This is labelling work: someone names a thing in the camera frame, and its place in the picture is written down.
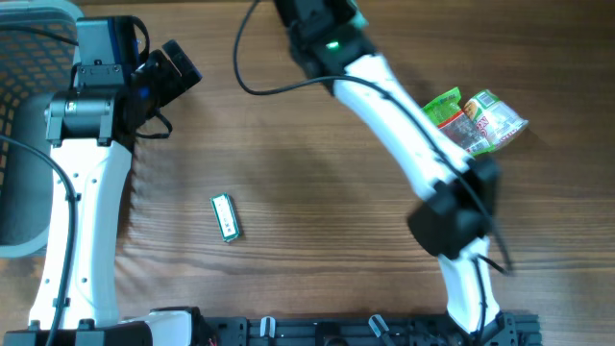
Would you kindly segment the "green white gum box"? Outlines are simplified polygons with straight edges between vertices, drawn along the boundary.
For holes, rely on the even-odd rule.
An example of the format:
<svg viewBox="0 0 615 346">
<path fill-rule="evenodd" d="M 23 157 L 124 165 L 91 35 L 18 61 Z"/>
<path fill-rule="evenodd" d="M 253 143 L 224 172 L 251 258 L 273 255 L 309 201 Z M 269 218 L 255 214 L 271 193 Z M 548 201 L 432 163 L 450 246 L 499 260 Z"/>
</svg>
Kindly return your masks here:
<svg viewBox="0 0 615 346">
<path fill-rule="evenodd" d="M 239 238 L 241 231 L 232 198 L 228 194 L 222 193 L 211 197 L 210 203 L 222 239 L 229 243 Z"/>
</svg>

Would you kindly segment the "green snack bag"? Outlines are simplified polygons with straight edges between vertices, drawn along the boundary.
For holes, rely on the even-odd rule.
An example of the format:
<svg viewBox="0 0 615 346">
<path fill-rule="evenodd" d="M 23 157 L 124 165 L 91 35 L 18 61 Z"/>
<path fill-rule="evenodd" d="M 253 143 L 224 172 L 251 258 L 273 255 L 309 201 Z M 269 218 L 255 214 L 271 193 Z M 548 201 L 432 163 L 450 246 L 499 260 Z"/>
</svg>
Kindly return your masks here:
<svg viewBox="0 0 615 346">
<path fill-rule="evenodd" d="M 427 103 L 423 111 L 443 134 L 473 157 L 491 152 L 494 147 L 459 106 L 460 100 L 461 93 L 454 87 Z"/>
</svg>

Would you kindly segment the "instant noodle cup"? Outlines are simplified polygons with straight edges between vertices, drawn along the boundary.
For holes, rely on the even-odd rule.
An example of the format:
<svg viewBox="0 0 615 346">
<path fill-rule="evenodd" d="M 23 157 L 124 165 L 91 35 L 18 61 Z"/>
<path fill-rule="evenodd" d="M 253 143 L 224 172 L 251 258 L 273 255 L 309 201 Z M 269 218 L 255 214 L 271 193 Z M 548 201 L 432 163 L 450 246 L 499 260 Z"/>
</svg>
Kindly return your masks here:
<svg viewBox="0 0 615 346">
<path fill-rule="evenodd" d="M 463 110 L 487 139 L 492 151 L 506 146 L 529 125 L 528 120 L 489 89 L 470 98 Z"/>
</svg>

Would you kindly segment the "light blue tissue pack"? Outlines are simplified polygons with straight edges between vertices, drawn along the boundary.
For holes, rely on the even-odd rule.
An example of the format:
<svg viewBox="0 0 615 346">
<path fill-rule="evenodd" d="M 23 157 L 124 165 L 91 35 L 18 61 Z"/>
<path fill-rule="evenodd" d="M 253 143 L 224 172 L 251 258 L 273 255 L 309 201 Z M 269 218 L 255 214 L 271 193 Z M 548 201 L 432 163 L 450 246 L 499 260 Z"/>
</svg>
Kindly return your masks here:
<svg viewBox="0 0 615 346">
<path fill-rule="evenodd" d="M 362 14 L 357 1 L 356 0 L 348 0 L 349 5 L 353 8 L 353 10 L 355 11 L 355 14 L 353 15 L 352 19 L 350 20 L 350 23 L 356 27 L 357 29 L 363 29 L 364 27 L 369 25 L 369 22 L 367 21 L 367 19 L 364 17 L 364 15 Z"/>
</svg>

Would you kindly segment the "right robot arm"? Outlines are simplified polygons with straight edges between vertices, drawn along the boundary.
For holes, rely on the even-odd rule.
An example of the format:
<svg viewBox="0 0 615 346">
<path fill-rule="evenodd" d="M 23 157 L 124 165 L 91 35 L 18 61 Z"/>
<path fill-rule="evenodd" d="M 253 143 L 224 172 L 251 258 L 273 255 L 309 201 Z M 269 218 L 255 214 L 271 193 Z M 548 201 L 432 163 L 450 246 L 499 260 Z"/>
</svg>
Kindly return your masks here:
<svg viewBox="0 0 615 346">
<path fill-rule="evenodd" d="M 357 24 L 351 1 L 278 1 L 290 54 L 312 83 L 353 111 L 402 168 L 421 205 L 407 218 L 419 245 L 437 258 L 447 315 L 476 345 L 520 345 L 523 336 L 492 292 L 488 257 L 498 166 L 477 161 L 442 134 L 405 91 L 384 54 Z"/>
</svg>

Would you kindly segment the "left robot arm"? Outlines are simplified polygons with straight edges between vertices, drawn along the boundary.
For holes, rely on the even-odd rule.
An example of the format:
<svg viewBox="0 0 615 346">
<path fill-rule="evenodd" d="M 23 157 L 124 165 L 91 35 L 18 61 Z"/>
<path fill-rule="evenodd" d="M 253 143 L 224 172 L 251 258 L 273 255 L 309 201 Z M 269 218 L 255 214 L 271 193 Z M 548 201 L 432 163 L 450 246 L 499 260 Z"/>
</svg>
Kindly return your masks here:
<svg viewBox="0 0 615 346">
<path fill-rule="evenodd" d="M 46 107 L 43 160 L 56 181 L 43 274 L 25 329 L 8 345 L 199 345 L 196 308 L 121 320 L 114 259 L 124 185 L 141 126 L 195 86 L 199 71 L 175 41 L 152 50 L 131 15 L 76 22 L 70 85 Z"/>
</svg>

